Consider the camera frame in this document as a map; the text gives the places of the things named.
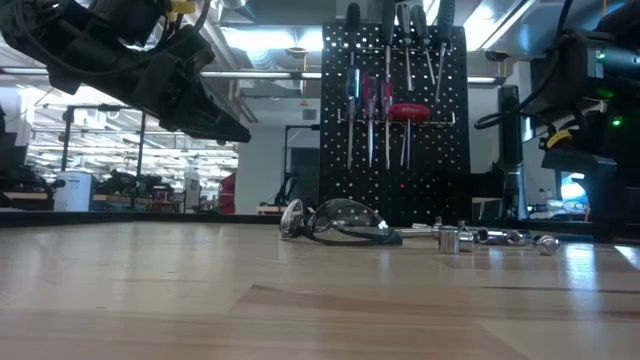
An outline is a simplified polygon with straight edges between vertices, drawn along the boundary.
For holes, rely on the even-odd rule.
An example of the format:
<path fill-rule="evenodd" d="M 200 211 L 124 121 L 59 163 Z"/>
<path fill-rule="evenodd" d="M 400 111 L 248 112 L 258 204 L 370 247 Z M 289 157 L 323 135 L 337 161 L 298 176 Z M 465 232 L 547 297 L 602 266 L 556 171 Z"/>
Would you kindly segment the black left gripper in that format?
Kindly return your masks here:
<path fill-rule="evenodd" d="M 195 11 L 193 1 L 171 1 L 169 5 L 167 27 L 153 49 L 129 50 L 89 83 L 156 116 L 166 129 L 194 139 L 248 143 L 249 130 L 221 109 L 202 83 L 200 71 L 215 59 L 211 45 L 200 34 L 211 3 L 203 3 L 192 25 L 183 20 Z"/>

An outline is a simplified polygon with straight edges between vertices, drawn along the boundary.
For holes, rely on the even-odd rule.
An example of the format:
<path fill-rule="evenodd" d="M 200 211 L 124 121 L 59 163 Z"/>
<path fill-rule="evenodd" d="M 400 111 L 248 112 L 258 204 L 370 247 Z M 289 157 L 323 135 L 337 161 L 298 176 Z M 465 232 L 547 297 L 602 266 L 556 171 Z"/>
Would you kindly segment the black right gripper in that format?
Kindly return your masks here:
<path fill-rule="evenodd" d="M 613 242 L 618 225 L 619 210 L 616 177 L 617 163 L 610 158 L 591 153 L 551 149 L 545 152 L 541 166 L 546 169 L 598 175 L 589 178 L 589 202 L 594 237 L 601 242 Z"/>

